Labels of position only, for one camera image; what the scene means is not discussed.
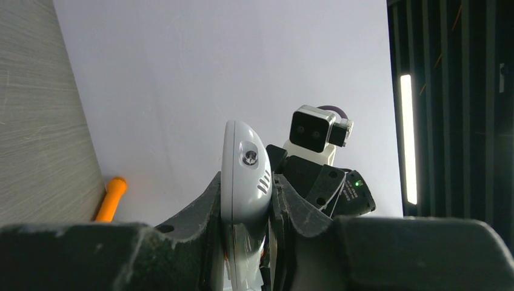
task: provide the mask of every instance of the white plastic shell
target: white plastic shell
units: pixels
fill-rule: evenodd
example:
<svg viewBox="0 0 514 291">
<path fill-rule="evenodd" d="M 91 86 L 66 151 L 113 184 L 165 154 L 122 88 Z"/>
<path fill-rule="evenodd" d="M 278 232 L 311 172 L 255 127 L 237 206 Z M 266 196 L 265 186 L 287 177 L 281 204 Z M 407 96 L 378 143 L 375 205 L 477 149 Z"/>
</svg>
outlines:
<svg viewBox="0 0 514 291">
<path fill-rule="evenodd" d="M 247 290 L 259 272 L 272 192 L 265 147 L 242 121 L 225 127 L 221 166 L 221 220 L 232 289 Z"/>
</svg>

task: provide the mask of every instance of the dark background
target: dark background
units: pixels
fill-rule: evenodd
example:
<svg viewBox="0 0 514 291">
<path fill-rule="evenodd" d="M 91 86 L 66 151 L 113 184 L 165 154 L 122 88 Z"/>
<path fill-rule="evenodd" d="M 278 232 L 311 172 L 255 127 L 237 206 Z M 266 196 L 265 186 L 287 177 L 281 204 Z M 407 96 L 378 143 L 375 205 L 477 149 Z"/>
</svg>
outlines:
<svg viewBox="0 0 514 291">
<path fill-rule="evenodd" d="M 485 221 L 514 250 L 514 1 L 389 0 L 406 216 Z M 400 76 L 412 77 L 418 204 L 407 202 Z"/>
</svg>

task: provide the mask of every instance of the white wall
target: white wall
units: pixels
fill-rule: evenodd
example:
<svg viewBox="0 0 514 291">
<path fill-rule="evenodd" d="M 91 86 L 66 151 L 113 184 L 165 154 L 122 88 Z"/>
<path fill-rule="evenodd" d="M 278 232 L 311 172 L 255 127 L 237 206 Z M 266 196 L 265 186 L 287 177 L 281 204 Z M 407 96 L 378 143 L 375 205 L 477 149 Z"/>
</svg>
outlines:
<svg viewBox="0 0 514 291">
<path fill-rule="evenodd" d="M 368 1 L 55 0 L 116 219 L 157 224 L 220 170 L 224 124 L 281 146 L 303 104 L 355 120 L 335 165 L 401 216 L 387 9 Z"/>
</svg>

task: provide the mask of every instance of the orange handle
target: orange handle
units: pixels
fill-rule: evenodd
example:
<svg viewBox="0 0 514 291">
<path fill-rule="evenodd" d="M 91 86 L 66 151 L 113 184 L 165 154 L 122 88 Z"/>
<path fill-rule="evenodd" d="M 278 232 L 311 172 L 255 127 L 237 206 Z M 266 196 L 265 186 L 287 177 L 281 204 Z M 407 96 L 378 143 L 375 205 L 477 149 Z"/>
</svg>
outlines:
<svg viewBox="0 0 514 291">
<path fill-rule="evenodd" d="M 96 216 L 97 222 L 111 222 L 116 208 L 118 208 L 121 196 L 127 191 L 127 182 L 125 179 L 116 177 L 107 184 L 107 194 L 105 195 L 104 202 L 100 207 L 100 211 Z"/>
</svg>

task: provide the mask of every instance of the fluorescent light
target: fluorescent light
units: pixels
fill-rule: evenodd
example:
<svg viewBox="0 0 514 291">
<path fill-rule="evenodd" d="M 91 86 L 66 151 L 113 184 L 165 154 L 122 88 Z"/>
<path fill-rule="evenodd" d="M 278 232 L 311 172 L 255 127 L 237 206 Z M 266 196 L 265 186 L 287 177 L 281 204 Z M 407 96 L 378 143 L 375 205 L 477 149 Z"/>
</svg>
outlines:
<svg viewBox="0 0 514 291">
<path fill-rule="evenodd" d="M 418 185 L 416 182 L 416 153 L 414 148 L 414 117 L 412 111 L 412 86 L 410 75 L 400 77 L 401 106 L 403 124 L 403 148 L 405 161 L 405 179 L 407 182 L 407 201 L 418 203 Z"/>
</svg>

